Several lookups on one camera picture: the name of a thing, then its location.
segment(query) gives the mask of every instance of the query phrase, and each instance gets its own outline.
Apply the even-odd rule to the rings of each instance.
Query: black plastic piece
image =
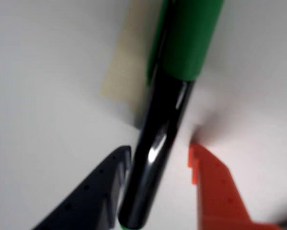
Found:
[[[158,70],[119,213],[120,224],[128,229],[140,229],[148,219],[193,84]]]
[[[113,151],[33,230],[108,230],[115,226],[120,187],[130,168],[131,148]]]

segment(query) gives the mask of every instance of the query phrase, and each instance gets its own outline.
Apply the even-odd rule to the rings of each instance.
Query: orange plastic piece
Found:
[[[191,144],[188,166],[197,185],[200,230],[280,230],[251,221],[229,169],[207,149]]]

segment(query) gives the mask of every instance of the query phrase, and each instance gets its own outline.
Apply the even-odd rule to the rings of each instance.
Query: pen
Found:
[[[148,215],[195,78],[203,66],[223,0],[164,0],[150,57],[150,106],[119,212],[124,229]]]

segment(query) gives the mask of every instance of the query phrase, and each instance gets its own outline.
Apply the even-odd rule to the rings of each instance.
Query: white background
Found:
[[[32,228],[111,150],[135,146],[123,106],[98,93],[127,3],[0,0],[0,230]],[[287,0],[225,2],[146,229],[196,228],[198,127],[251,217],[287,217]]]

